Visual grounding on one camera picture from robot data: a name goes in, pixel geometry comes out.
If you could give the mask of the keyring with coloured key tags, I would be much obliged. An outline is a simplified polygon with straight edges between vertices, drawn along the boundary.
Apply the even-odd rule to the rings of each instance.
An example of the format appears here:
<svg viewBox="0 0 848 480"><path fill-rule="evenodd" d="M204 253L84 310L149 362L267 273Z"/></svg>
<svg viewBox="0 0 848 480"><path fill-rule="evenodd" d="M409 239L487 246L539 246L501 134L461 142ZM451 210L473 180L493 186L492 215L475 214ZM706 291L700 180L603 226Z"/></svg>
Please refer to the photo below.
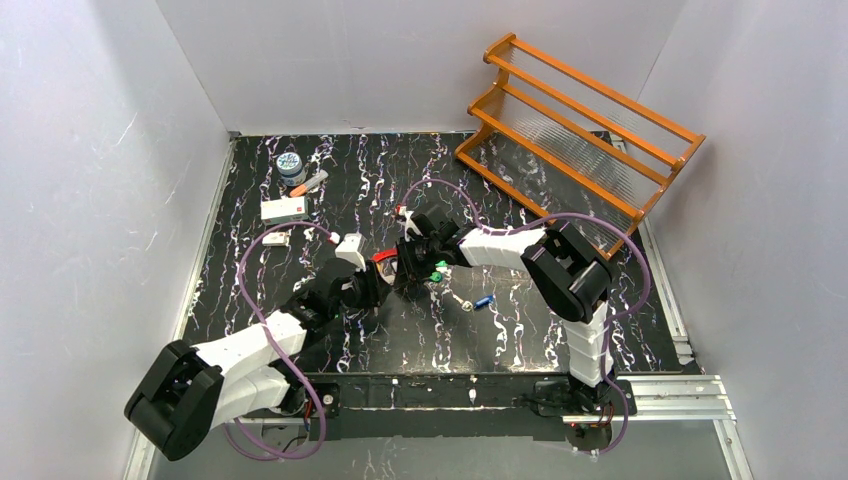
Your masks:
<svg viewBox="0 0 848 480"><path fill-rule="evenodd" d="M401 273L401 263L397 250L395 248L391 248L377 252L373 255L372 260L375 262L378 273L383 280L390 285L394 285ZM447 271L448 265L444 261L439 261L435 264L434 269L423 278L413 279L411 274L406 274L403 278L403 282L413 281L421 283L440 283Z"/></svg>

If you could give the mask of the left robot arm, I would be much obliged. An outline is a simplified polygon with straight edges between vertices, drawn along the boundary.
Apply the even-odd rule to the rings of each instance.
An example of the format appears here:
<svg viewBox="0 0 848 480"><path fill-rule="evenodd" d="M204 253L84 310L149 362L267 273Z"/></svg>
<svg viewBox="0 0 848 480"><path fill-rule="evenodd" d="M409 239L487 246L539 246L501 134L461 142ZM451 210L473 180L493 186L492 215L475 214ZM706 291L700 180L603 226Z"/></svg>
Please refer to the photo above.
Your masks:
<svg viewBox="0 0 848 480"><path fill-rule="evenodd" d="M124 408L125 418L169 460L194 451L214 428L265 409L297 411L322 397L293 358L351 309L376 309L393 280L372 260L332 258L263 322L225 338L160 351Z"/></svg>

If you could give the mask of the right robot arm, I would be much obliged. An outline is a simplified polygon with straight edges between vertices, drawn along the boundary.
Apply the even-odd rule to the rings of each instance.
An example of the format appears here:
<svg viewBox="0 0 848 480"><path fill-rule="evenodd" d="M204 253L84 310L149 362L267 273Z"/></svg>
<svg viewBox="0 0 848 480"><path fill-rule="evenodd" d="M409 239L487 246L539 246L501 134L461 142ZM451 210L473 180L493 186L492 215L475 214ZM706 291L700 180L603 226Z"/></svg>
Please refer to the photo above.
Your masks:
<svg viewBox="0 0 848 480"><path fill-rule="evenodd" d="M435 204L397 210L404 236L396 244L394 286L433 279L440 265L501 267L527 273L550 311L566 323L568 373L588 388L610 378L606 338L611 271L607 260L567 221L526 230L461 226Z"/></svg>

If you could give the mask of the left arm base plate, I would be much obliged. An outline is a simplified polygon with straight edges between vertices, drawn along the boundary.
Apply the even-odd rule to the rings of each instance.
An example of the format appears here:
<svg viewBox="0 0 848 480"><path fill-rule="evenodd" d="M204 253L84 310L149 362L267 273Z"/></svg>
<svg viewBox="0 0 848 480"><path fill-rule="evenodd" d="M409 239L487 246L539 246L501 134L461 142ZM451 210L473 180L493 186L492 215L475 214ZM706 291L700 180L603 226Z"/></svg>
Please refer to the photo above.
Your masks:
<svg viewBox="0 0 848 480"><path fill-rule="evenodd" d="M317 383L313 385L318 401L301 385L290 387L282 402L276 407L260 409L248 413L244 420L259 419L318 419L320 407L325 417L335 418L340 413L340 386L337 383Z"/></svg>

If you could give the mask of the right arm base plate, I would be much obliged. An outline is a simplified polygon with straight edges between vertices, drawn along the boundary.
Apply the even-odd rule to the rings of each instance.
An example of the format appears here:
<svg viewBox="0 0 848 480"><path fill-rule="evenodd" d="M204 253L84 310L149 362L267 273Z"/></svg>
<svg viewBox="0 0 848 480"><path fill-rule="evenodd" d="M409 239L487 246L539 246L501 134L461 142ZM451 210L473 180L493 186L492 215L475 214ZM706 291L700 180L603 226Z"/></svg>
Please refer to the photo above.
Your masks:
<svg viewBox="0 0 848 480"><path fill-rule="evenodd" d="M601 415L635 415L638 407L632 384L614 380L614 387L602 380L590 387L571 377L545 378L537 381L529 393L515 399L516 405L528 406L542 417L588 416L599 420Z"/></svg>

